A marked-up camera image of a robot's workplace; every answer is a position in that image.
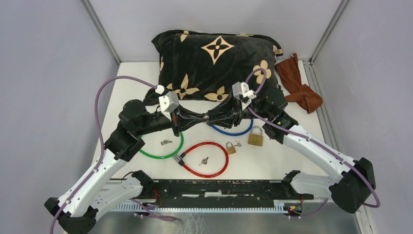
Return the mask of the green cable lock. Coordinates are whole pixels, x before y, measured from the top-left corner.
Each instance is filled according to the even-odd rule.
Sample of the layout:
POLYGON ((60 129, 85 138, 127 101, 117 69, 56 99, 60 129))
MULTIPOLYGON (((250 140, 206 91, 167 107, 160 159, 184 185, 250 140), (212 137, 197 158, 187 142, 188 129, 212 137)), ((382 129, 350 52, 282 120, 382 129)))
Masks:
POLYGON ((146 157, 152 158, 152 159, 167 159, 167 158, 173 157, 182 149, 184 142, 185 142, 183 132, 179 133, 179 137, 180 137, 180 143, 178 147, 172 153, 169 153, 167 155, 162 155, 162 156, 153 155, 153 154, 147 153, 144 150, 139 150, 139 153, 143 154, 146 157))

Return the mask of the blue cable lock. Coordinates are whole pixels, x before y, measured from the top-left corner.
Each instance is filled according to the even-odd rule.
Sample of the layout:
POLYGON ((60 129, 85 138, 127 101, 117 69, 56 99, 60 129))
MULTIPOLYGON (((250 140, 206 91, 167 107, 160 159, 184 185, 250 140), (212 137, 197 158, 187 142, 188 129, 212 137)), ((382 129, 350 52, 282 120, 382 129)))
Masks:
POLYGON ((253 124, 254 124, 254 120, 251 119, 248 128, 246 128, 245 130, 243 130, 241 132, 238 132, 238 133, 231 133, 231 132, 228 132, 228 131, 224 131, 222 129, 219 129, 215 125, 211 125, 211 128, 214 129, 215 131, 217 131, 220 134, 223 134, 223 135, 226 135, 226 136, 231 136, 231 137, 238 137, 238 136, 243 136, 245 134, 248 134, 249 131, 252 129, 253 124))

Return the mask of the small silver keys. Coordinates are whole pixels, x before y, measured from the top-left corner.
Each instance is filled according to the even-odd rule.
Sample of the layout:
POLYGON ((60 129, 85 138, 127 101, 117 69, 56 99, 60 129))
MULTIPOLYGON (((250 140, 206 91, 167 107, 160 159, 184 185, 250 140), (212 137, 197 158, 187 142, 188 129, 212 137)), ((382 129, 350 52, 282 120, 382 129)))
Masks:
POLYGON ((163 140, 163 141, 160 142, 161 145, 166 145, 168 143, 172 143, 172 141, 171 140, 163 140))

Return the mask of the small brass padlock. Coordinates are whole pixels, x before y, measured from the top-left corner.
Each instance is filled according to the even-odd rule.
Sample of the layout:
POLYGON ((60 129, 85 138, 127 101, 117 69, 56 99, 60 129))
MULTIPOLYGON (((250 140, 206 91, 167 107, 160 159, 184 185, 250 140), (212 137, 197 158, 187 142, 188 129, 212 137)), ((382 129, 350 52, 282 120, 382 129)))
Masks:
POLYGON ((228 155, 232 155, 232 154, 236 153, 236 149, 235 149, 235 146, 233 145, 233 143, 227 142, 225 144, 225 146, 226 146, 226 151, 227 151, 228 155))

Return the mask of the large brass padlock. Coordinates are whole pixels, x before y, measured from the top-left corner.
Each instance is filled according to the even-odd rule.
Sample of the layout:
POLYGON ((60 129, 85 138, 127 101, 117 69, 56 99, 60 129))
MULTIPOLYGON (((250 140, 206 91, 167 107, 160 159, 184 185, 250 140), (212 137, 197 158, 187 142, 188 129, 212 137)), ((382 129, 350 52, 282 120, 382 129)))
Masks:
POLYGON ((250 129, 247 143, 253 146, 263 146, 263 130, 261 127, 253 126, 250 129))

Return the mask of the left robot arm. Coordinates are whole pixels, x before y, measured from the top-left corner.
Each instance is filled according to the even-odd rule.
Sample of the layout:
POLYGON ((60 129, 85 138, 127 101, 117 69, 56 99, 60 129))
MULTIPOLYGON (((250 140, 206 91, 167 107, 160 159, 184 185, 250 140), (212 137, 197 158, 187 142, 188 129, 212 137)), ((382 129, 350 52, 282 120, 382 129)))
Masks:
POLYGON ((60 197, 50 197, 44 206, 53 216, 49 233, 58 224, 68 234, 87 234, 116 205, 136 196, 148 198, 153 185, 132 176, 123 186, 100 194, 101 189, 145 145, 142 135, 172 129, 179 134, 205 121, 199 113, 190 111, 175 100, 161 97, 161 110, 149 113, 140 100, 126 102, 119 113, 119 123, 107 140, 98 126, 100 156, 81 178, 60 197))

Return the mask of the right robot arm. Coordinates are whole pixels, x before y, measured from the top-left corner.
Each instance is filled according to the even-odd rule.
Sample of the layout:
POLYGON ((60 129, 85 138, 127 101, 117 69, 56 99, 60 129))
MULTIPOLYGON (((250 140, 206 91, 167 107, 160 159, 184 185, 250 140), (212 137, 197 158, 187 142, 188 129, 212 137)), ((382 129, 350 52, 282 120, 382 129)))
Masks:
POLYGON ((255 97, 252 91, 244 96, 236 91, 208 111, 207 123, 231 128, 242 119, 260 119, 264 122, 263 132, 271 140, 299 152, 326 173, 289 173, 281 186, 282 195, 288 199, 312 194, 333 200, 351 214, 361 206, 379 208, 372 163, 364 157, 354 159, 318 140, 284 110, 286 106, 283 91, 278 88, 269 88, 255 97))

